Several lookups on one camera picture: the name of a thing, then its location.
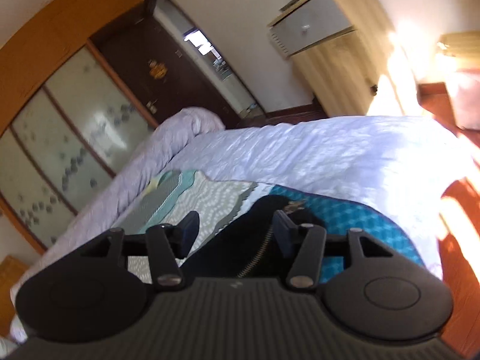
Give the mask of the black pants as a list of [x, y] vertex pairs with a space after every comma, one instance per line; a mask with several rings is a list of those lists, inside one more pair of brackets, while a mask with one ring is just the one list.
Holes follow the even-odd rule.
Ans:
[[273, 235], [276, 211], [284, 211], [297, 225], [325, 225], [301, 202], [281, 195], [264, 196], [185, 260], [181, 265], [185, 278], [285, 279], [290, 262]]

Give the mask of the patterned bed cover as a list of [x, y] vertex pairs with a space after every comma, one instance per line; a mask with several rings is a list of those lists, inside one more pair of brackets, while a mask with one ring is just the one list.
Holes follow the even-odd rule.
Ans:
[[[358, 202], [303, 193], [277, 184], [253, 181], [212, 180], [199, 170], [173, 170], [154, 178], [147, 189], [115, 225], [128, 235], [141, 235], [158, 224], [178, 224], [190, 211], [199, 213], [199, 235], [190, 257], [222, 229], [247, 213], [253, 204], [267, 195], [281, 195], [301, 202], [315, 217], [325, 222], [329, 240], [325, 245], [320, 283], [326, 283], [347, 267], [342, 249], [346, 235], [359, 229], [382, 242], [397, 254], [425, 267], [425, 262], [407, 233], [394, 221]], [[177, 260], [182, 269], [185, 260]]]

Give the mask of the lilac rolled duvet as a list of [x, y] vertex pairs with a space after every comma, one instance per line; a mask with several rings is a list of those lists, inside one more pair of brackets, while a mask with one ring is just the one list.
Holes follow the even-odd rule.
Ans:
[[442, 277], [435, 239], [440, 198], [472, 166], [454, 134], [422, 116], [347, 116], [227, 130], [212, 112], [186, 108], [137, 147], [25, 275], [117, 225], [154, 177], [176, 169], [364, 204], [399, 225], [426, 267]]

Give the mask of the sliding glass wardrobe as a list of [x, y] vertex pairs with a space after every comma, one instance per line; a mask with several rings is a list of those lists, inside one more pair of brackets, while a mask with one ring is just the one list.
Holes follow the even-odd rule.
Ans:
[[94, 44], [141, 9], [53, 0], [1, 48], [1, 210], [39, 253], [157, 126]]

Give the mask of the wooden headboard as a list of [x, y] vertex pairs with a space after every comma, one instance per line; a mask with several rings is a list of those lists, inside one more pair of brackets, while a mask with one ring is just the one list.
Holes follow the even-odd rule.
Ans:
[[7, 336], [16, 310], [11, 300], [11, 288], [29, 268], [27, 264], [7, 255], [0, 264], [0, 334]]

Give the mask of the dark brown door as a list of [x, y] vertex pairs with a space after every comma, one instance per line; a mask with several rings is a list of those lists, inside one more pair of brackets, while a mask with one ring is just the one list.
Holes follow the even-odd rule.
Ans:
[[187, 107], [202, 107], [235, 128], [239, 114], [165, 27], [157, 0], [144, 0], [89, 39], [115, 82], [148, 119], [161, 124]]

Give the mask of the wooden cabinet with drawer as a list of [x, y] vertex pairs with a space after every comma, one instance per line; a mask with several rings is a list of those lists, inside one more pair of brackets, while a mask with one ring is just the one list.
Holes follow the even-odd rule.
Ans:
[[377, 0], [298, 0], [268, 30], [328, 116], [401, 114], [388, 71], [393, 27]]

